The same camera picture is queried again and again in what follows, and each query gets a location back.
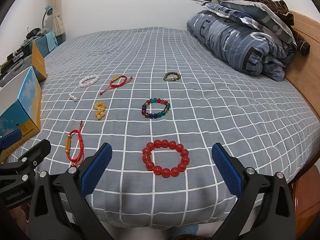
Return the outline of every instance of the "bracelet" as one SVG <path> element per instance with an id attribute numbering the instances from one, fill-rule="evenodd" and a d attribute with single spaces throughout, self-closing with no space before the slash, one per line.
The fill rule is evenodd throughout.
<path id="1" fill-rule="evenodd" d="M 112 84 L 114 81 L 116 81 L 116 80 L 118 80 L 119 78 L 122 78 L 122 77 L 124 78 L 124 81 L 123 81 L 123 82 L 121 82 L 120 84 L 116 84 L 116 85 L 113 85 L 113 84 Z M 104 91 L 100 92 L 99 95 L 102 95 L 102 94 L 103 94 L 104 92 L 106 92 L 107 90 L 110 90 L 110 89 L 113 89 L 113 88 L 122 87 L 124 84 L 129 83 L 129 82 L 132 80 L 132 76 L 130 77 L 130 79 L 129 79 L 128 82 L 127 82 L 127 79 L 128 79 L 128 78 L 127 78 L 126 76 L 124 76 L 124 75 L 114 77 L 113 79 L 111 79 L 110 85 L 109 85 Z"/>
<path id="2" fill-rule="evenodd" d="M 91 85 L 93 85 L 95 82 L 97 82 L 99 80 L 99 76 L 98 75 L 90 75 L 90 76 L 86 76 L 85 78 L 81 79 L 79 81 L 79 87 L 81 88 L 86 88 L 86 87 L 90 87 Z"/>
<path id="3" fill-rule="evenodd" d="M 82 124 L 83 122 L 81 121 L 80 122 L 80 128 L 79 130 L 72 130 L 69 134 L 68 134 L 68 137 L 67 137 L 67 140 L 66 140 L 66 154 L 67 154 L 67 158 L 69 159 L 69 161 L 73 162 L 73 164 L 71 164 L 71 167 L 73 166 L 79 166 L 83 160 L 84 160 L 84 145 L 83 145 L 83 141 L 82 141 L 82 136 L 81 136 L 81 129 L 82 129 Z M 79 154 L 78 154 L 78 157 L 75 158 L 75 159 L 72 159 L 70 157 L 70 149 L 71 149 L 71 138 L 72 138 L 72 134 L 73 133 L 77 133 L 78 134 L 78 140 L 79 140 L 79 143 L 80 143 L 80 151 L 79 151 Z"/>
<path id="4" fill-rule="evenodd" d="M 176 75 L 177 77 L 173 77 L 173 78 L 168 78 L 169 75 Z M 164 81 L 176 81 L 179 80 L 181 78 L 181 75 L 177 72 L 168 72 L 164 75 L 163 80 Z"/>
<path id="5" fill-rule="evenodd" d="M 156 113 L 156 114 L 149 114 L 147 113 L 147 106 L 149 106 L 152 103 L 160 103 L 162 105 L 165 105 L 165 108 L 163 109 L 163 111 Z M 141 113 L 142 115 L 144 115 L 145 118 L 150 118 L 150 119 L 157 119 L 160 118 L 161 116 L 165 116 L 165 114 L 167 114 L 169 112 L 170 109 L 170 104 L 168 103 L 167 100 L 163 100 L 163 99 L 152 99 L 150 98 L 149 100 L 147 100 L 143 105 L 142 105 L 142 109 L 141 109 Z"/>
<path id="6" fill-rule="evenodd" d="M 171 170 L 168 168 L 161 168 L 161 166 L 155 166 L 155 164 L 151 161 L 151 151 L 154 148 L 167 148 L 169 147 L 172 150 L 176 150 L 180 153 L 181 162 L 178 164 L 177 167 L 173 167 Z M 168 178 L 171 176 L 177 177 L 180 172 L 184 172 L 187 168 L 187 165 L 190 162 L 190 159 L 188 157 L 189 151 L 187 149 L 184 149 L 183 145 L 181 143 L 176 143 L 175 141 L 168 141 L 168 140 L 155 140 L 153 143 L 148 142 L 146 147 L 142 150 L 142 161 L 146 164 L 146 168 L 148 171 L 153 171 L 156 175 L 162 175 L 165 178 Z"/>

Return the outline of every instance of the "brown blanket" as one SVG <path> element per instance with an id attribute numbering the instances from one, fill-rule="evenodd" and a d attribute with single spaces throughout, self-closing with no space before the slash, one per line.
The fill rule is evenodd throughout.
<path id="1" fill-rule="evenodd" d="M 260 2 L 268 6 L 292 31 L 294 39 L 297 43 L 297 50 L 306 56 L 310 52 L 310 44 L 302 37 L 296 30 L 292 29 L 294 25 L 293 13 L 289 12 L 288 7 L 284 1 L 272 1 L 272 0 L 244 0 L 251 2 Z"/>

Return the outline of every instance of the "wooden headboard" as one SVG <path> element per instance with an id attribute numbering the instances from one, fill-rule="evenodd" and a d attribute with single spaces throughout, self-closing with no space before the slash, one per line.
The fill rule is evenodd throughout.
<path id="1" fill-rule="evenodd" d="M 296 52 L 285 68 L 285 77 L 304 96 L 320 120 L 320 23 L 297 12 L 293 29 L 297 30 L 311 45 L 306 57 Z"/>

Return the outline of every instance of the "blue lamp shade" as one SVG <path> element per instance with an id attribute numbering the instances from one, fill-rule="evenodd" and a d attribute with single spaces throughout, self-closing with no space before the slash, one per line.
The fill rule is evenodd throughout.
<path id="1" fill-rule="evenodd" d="M 49 5 L 47 5 L 46 7 L 45 7 L 45 13 L 46 13 L 46 15 L 52 15 L 52 6 L 49 6 Z"/>

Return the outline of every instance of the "red bead bracelet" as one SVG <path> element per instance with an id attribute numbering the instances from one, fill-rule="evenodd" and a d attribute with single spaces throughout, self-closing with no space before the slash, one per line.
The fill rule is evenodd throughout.
<path id="1" fill-rule="evenodd" d="M 155 166 L 155 164 L 151 161 L 151 151 L 154 148 L 167 148 L 169 147 L 172 150 L 176 150 L 180 153 L 181 156 L 181 162 L 178 164 L 177 167 L 173 167 L 171 170 L 168 168 L 162 168 L 160 166 Z M 190 162 L 190 159 L 188 157 L 189 151 L 187 149 L 184 149 L 183 145 L 181 143 L 176 143 L 175 141 L 168 141 L 168 140 L 155 140 L 153 143 L 148 142 L 146 147 L 142 150 L 142 161 L 146 164 L 146 168 L 148 171 L 153 171 L 156 175 L 162 175 L 165 178 L 170 177 L 172 175 L 173 177 L 176 177 L 179 175 L 180 172 L 183 172 L 186 170 L 187 165 Z"/>

